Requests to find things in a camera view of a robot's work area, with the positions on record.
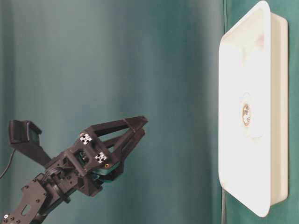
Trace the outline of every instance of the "cable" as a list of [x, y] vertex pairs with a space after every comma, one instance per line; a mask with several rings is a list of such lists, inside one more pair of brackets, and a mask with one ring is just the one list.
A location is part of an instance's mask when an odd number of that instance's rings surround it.
[[13, 156], [14, 156], [14, 153], [15, 153], [15, 149], [13, 149], [13, 152], [10, 154], [10, 157], [9, 157], [9, 161], [8, 161], [8, 165], [7, 167], [5, 168], [5, 170], [3, 171], [3, 173], [0, 175], [0, 179], [5, 175], [5, 173], [8, 171], [10, 165], [11, 165], [11, 162], [13, 160]]

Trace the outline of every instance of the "white tray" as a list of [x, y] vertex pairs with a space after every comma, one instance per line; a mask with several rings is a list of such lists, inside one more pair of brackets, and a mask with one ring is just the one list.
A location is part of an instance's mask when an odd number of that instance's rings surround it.
[[260, 1], [219, 48], [219, 179], [260, 217], [288, 195], [287, 26]]

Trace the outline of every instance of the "mounting hole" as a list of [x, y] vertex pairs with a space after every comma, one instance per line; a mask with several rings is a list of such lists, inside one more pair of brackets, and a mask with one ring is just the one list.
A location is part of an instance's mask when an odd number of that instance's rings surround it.
[[22, 216], [26, 216], [27, 213], [30, 211], [30, 209], [31, 209], [31, 206], [27, 204], [21, 213]]

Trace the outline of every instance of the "green cloth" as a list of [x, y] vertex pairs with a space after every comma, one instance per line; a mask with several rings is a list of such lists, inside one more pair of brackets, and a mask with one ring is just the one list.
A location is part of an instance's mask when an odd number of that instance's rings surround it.
[[[224, 0], [225, 27], [229, 30], [257, 0]], [[260, 218], [226, 193], [227, 224], [295, 224], [299, 222], [299, 1], [269, 0], [271, 11], [289, 23], [289, 196]]]
[[[221, 0], [2, 0], [0, 7], [1, 170], [9, 119], [34, 121], [51, 157], [92, 124], [149, 120], [123, 175], [96, 197], [75, 192], [43, 224], [220, 223]], [[40, 172], [15, 154], [0, 180], [0, 214]]]

